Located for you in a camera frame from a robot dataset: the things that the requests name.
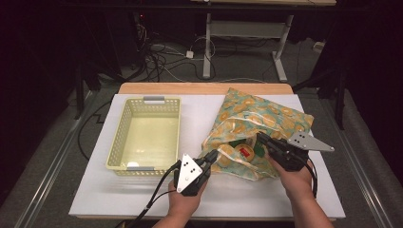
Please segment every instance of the white sheet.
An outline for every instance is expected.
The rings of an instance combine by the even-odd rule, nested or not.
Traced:
[[[148,203],[159,179],[119,177],[106,169],[106,159],[125,99],[142,95],[115,95],[106,122],[95,145],[69,214],[80,218],[127,218],[138,216]],[[202,141],[211,130],[224,95],[169,95],[182,98],[180,155],[197,157]],[[302,111],[297,95],[261,95],[272,102]],[[329,218],[345,218],[343,208],[326,165],[317,151],[311,151],[318,172],[317,201]],[[169,179],[160,193],[167,190]],[[168,198],[156,201],[147,217],[163,217]],[[292,211],[280,180],[249,181],[225,174],[213,174],[202,196],[197,219],[284,219]]]

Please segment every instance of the box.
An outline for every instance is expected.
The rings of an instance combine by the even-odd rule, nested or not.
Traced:
[[[128,98],[106,162],[117,175],[162,176],[178,159],[181,98]]]

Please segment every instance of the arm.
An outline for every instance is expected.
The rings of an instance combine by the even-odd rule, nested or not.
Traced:
[[[272,158],[268,159],[279,172],[281,183],[291,202],[296,227],[334,227],[314,198],[309,171],[304,167],[299,172],[287,172]]]
[[[154,227],[182,228],[190,220],[193,213],[198,209],[201,202],[202,192],[207,182],[201,187],[196,197],[184,197],[176,191],[169,193],[168,214],[159,220]],[[173,181],[168,185],[169,191],[176,190]]]

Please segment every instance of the patterned bag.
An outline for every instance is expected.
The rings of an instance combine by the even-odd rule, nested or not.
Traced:
[[[292,108],[230,88],[213,129],[201,145],[200,157],[219,150],[213,172],[251,181],[278,177],[265,158],[266,148],[256,140],[262,131],[274,139],[289,139],[294,132],[311,129],[314,117]]]

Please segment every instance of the metal desk leg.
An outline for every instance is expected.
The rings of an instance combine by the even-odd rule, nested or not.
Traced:
[[[282,66],[280,57],[282,50],[284,49],[285,42],[287,41],[288,32],[290,31],[291,23],[293,22],[294,15],[289,15],[287,17],[287,22],[285,23],[284,29],[282,30],[281,38],[279,40],[278,51],[273,51],[273,61],[275,62],[276,70],[278,72],[278,78],[281,82],[286,83],[287,77],[285,76],[284,67]]]
[[[204,63],[202,67],[202,77],[205,79],[210,78],[210,61],[211,61],[211,49],[210,49],[210,38],[211,38],[211,13],[207,13],[207,21],[205,26],[205,53],[204,53]]]

